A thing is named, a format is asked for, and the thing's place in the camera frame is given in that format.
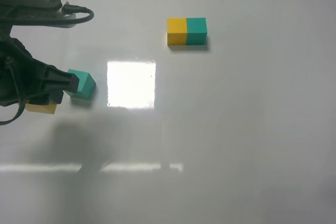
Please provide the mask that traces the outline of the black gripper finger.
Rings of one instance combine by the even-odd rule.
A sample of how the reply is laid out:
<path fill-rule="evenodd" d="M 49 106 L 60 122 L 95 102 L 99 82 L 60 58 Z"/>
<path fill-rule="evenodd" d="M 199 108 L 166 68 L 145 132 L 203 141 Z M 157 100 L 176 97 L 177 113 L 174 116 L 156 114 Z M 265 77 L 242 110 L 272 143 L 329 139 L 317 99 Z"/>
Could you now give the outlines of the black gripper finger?
<path fill-rule="evenodd" d="M 43 75 L 43 91 L 67 91 L 76 93 L 79 78 L 74 73 L 64 72 L 54 66 L 48 65 Z"/>
<path fill-rule="evenodd" d="M 61 104 L 63 99 L 63 91 L 57 90 L 29 99 L 29 104 Z"/>

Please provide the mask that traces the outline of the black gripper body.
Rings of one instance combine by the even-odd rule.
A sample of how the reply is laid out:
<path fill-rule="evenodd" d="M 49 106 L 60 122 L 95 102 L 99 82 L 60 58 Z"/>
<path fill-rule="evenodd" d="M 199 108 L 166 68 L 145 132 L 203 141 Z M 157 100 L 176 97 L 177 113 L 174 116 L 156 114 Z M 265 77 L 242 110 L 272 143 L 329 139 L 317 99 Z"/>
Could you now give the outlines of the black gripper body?
<path fill-rule="evenodd" d="M 1 24 L 1 106 L 43 94 L 40 82 L 48 68 L 11 37 L 11 29 L 12 25 Z"/>

